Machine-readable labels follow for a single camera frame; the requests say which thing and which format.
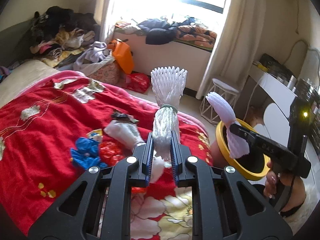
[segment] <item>orange bag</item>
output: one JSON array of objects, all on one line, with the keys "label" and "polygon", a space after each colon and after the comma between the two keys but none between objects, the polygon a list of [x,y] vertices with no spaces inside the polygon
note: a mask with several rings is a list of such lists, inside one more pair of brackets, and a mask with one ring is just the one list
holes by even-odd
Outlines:
[{"label": "orange bag", "polygon": [[108,44],[108,49],[112,49],[112,55],[127,75],[131,74],[134,63],[130,51],[130,46],[119,39],[115,39]]}]

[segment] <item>white stool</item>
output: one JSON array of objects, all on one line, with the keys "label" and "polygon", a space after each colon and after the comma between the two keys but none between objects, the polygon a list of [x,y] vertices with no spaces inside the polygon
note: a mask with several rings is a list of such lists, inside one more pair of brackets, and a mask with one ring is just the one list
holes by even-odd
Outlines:
[{"label": "white stool", "polygon": [[[232,108],[234,108],[240,95],[239,88],[235,84],[231,84],[231,82],[228,82],[225,78],[220,76],[213,78],[212,83],[213,86],[208,89],[206,95],[210,92],[216,92],[222,96]],[[217,124],[220,122],[219,116],[209,104],[205,96],[200,105],[200,115],[210,123]]]}]

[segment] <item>curtain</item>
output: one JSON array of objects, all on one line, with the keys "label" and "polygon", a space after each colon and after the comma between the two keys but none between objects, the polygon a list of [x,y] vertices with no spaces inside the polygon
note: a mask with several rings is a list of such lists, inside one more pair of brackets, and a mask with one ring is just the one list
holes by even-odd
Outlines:
[{"label": "curtain", "polygon": [[196,98],[201,99],[214,76],[243,88],[257,51],[266,0],[226,0],[221,29]]},{"label": "curtain", "polygon": [[108,43],[111,41],[115,23],[118,20],[116,14],[116,0],[97,0],[94,10],[94,19],[100,25],[99,41]]}]

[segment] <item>red bedspread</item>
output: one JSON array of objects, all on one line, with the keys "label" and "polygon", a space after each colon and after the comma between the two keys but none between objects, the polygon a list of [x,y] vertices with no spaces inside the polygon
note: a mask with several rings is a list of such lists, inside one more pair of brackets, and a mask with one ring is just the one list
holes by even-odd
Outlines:
[{"label": "red bedspread", "polygon": [[[61,80],[51,80],[0,109],[0,202],[25,235],[55,198],[83,172],[70,160],[70,148],[75,147],[79,137],[106,127],[114,109],[140,120],[138,127],[143,139],[152,131],[157,107],[131,97],[122,89],[88,78],[69,81],[61,84]],[[179,117],[179,127],[181,143],[190,147],[193,155],[211,163],[209,142],[200,127],[183,117]],[[166,207],[164,199],[177,197],[174,188],[171,169],[166,169],[146,195],[134,196],[133,209],[143,207],[146,202],[151,205],[152,201]],[[147,226],[168,215],[168,207],[159,210],[157,216],[143,215],[145,218],[139,216],[141,210],[137,213],[133,210],[132,229],[138,230],[140,225],[134,224],[138,221],[135,217],[145,220]],[[132,238],[169,238],[159,236],[160,231],[136,235],[132,232]]]}]

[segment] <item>fingernail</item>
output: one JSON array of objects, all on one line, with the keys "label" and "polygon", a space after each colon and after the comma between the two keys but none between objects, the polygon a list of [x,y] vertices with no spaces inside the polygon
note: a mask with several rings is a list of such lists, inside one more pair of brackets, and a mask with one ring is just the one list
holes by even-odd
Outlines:
[{"label": "fingernail", "polygon": [[271,176],[271,182],[273,184],[276,184],[277,183],[277,180],[276,180],[276,177],[275,176]]}]

